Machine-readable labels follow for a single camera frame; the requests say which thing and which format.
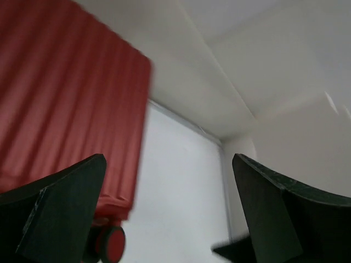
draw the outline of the ceiling edge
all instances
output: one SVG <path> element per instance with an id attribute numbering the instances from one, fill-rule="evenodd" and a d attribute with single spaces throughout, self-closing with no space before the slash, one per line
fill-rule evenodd
<path id="1" fill-rule="evenodd" d="M 207 48 L 207 51 L 209 53 L 209 55 L 211 56 L 213 62 L 215 63 L 216 67 L 220 70 L 221 74 L 223 75 L 223 77 L 225 78 L 225 80 L 230 83 L 230 86 L 233 88 L 233 91 L 236 93 L 237 97 L 239 98 L 239 100 L 242 102 L 242 104 L 244 105 L 244 107 L 246 107 L 246 110 L 251 114 L 251 116 L 253 118 L 256 119 L 255 115 L 253 114 L 253 112 L 250 110 L 250 108 L 247 106 L 246 102 L 243 100 L 241 94 L 239 93 L 239 91 L 235 88 L 234 84 L 230 81 L 229 77 L 227 76 L 227 74 L 225 73 L 225 71 L 223 70 L 222 66 L 220 65 L 220 63 L 218 62 L 217 58 L 215 57 L 215 55 L 212 52 L 212 49 L 210 48 L 210 46 L 208 45 L 208 43 L 205 41 L 204 37 L 202 36 L 202 34 L 200 33 L 200 31 L 197 29 L 196 25 L 194 24 L 193 20 L 191 19 L 190 15 L 188 14 L 188 12 L 185 10 L 184 6 L 182 5 L 182 3 L 180 2 L 180 0 L 177 0 L 177 3 L 179 5 L 179 9 L 181 10 L 181 12 L 184 14 L 184 17 L 186 19 L 186 21 L 188 22 L 189 26 L 192 27 L 193 31 L 196 32 L 197 37 L 200 39 L 200 41 L 204 44 L 204 46 Z"/>

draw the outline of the wall trim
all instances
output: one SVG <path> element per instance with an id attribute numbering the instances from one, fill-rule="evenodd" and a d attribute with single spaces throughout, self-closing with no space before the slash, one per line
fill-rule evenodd
<path id="1" fill-rule="evenodd" d="M 150 100 L 149 99 L 149 105 L 152 108 L 157 109 L 159 112 L 162 112 L 164 115 L 168 116 L 169 118 L 179 122 L 180 124 L 186 126 L 187 128 L 191 129 L 192 131 L 198 133 L 199 135 L 205 137 L 206 139 L 209 139 L 210 141 L 214 142 L 215 144 L 221 146 L 222 142 L 215 136 L 213 136 L 210 133 L 207 133 L 204 131 L 199 125 L 196 125 L 195 123 L 183 118 L 182 116 L 176 114 L 175 112 L 165 108 L 164 106 L 158 104 L 157 102 Z"/>

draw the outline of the white ceiling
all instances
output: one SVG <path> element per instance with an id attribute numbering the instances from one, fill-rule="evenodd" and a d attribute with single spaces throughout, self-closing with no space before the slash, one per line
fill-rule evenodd
<path id="1" fill-rule="evenodd" d="M 181 0 L 205 40 L 212 40 L 279 0 Z"/>
<path id="2" fill-rule="evenodd" d="M 349 69 L 333 49 L 345 34 L 328 27 L 348 0 L 76 1 L 153 61 L 155 101 L 219 138 L 340 85 L 338 61 Z M 351 75 L 342 72 L 348 87 Z"/>

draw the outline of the red wheel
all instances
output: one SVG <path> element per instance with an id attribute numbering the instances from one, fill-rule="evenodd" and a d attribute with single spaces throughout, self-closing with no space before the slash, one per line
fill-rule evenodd
<path id="1" fill-rule="evenodd" d="M 120 226 L 104 227 L 97 242 L 96 251 L 103 263 L 120 262 L 126 246 L 126 234 Z"/>

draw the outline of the red suitcase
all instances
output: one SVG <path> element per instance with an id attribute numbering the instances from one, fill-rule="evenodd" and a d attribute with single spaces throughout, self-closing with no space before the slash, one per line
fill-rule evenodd
<path id="1" fill-rule="evenodd" d="M 149 59 L 70 0 L 0 1 L 0 36 L 0 192 L 103 153 L 95 252 L 118 262 L 119 227 L 137 182 Z"/>

